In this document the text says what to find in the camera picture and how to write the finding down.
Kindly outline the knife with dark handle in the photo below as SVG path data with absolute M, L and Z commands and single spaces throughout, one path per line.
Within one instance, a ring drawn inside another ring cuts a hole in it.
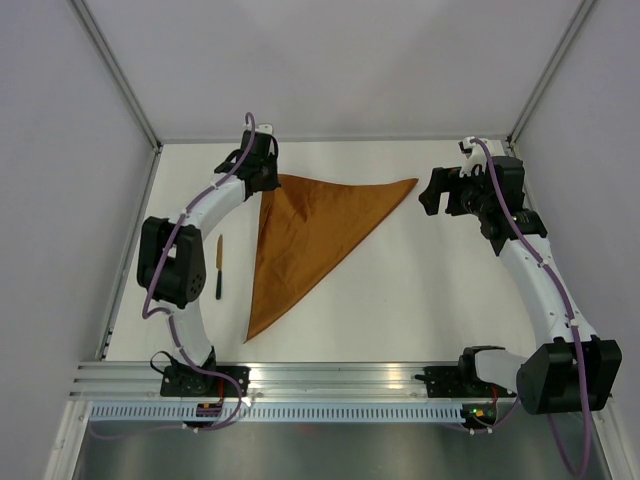
M 222 297 L 222 288 L 223 288 L 223 235 L 220 234 L 217 240 L 217 248 L 216 248 L 216 269 L 217 269 L 217 277 L 216 277 L 216 289 L 215 289 L 215 299 L 221 300 Z

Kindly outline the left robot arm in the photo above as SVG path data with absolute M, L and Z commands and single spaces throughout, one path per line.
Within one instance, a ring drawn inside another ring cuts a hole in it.
M 199 297 L 207 271 L 204 240 L 253 194 L 280 187 L 278 142 L 270 124 L 246 128 L 240 147 L 214 169 L 211 184 L 177 215 L 150 216 L 141 228 L 136 280 L 146 291 L 142 317 L 162 313 L 176 352 L 163 372 L 165 397 L 210 396 L 235 379 L 219 372 Z

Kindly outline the brown cloth napkin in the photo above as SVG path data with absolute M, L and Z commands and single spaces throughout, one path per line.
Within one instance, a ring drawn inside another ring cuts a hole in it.
M 345 185 L 294 175 L 280 182 L 261 199 L 248 341 L 296 306 L 418 184 Z

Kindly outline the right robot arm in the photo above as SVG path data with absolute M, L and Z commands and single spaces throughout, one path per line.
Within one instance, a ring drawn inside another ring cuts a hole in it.
M 448 194 L 446 213 L 473 215 L 482 235 L 511 276 L 532 324 L 536 350 L 528 358 L 498 346 L 464 349 L 456 381 L 478 395 L 491 384 L 518 395 L 534 415 L 602 410 L 622 363 L 614 340 L 603 340 L 589 325 L 555 270 L 544 223 L 524 205 L 522 161 L 495 158 L 492 166 L 433 169 L 419 201 L 427 215 L 438 213 Z

